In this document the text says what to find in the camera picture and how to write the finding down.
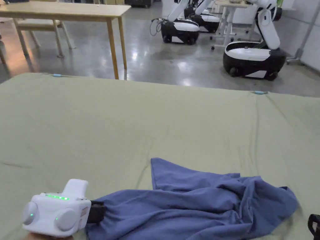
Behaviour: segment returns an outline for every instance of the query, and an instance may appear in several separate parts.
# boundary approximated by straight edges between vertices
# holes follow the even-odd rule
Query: mattress
[[[0,114],[2,240],[26,235],[21,213],[33,195],[61,192],[71,178],[89,182],[89,199],[152,189],[152,157],[289,186],[299,209],[261,239],[312,239],[319,98],[29,73],[0,85]]]

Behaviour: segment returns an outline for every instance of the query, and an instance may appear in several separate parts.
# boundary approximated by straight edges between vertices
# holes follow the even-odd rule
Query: blue cloth
[[[261,177],[190,170],[151,159],[153,190],[122,190],[99,198],[107,206],[100,225],[88,224],[90,240],[241,240],[271,233],[294,213],[288,187]]]

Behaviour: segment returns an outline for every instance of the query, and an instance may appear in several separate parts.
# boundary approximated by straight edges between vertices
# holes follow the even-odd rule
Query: blue clip
[[[268,94],[268,92],[262,92],[262,91],[253,91],[253,93],[258,95]]]

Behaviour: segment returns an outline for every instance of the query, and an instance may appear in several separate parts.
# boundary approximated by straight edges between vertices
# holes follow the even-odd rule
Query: white handheld device
[[[85,180],[70,179],[62,193],[34,195],[23,210],[22,227],[54,237],[68,237],[83,229],[92,204],[84,196],[87,185]]]

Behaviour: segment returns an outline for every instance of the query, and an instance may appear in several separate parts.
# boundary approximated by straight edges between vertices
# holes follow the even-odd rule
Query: green led light
[[[62,200],[70,200],[70,198],[67,198],[67,197],[54,196],[54,195],[50,195],[50,194],[46,194],[45,196],[52,197],[52,198],[58,198],[58,199],[62,199]]]

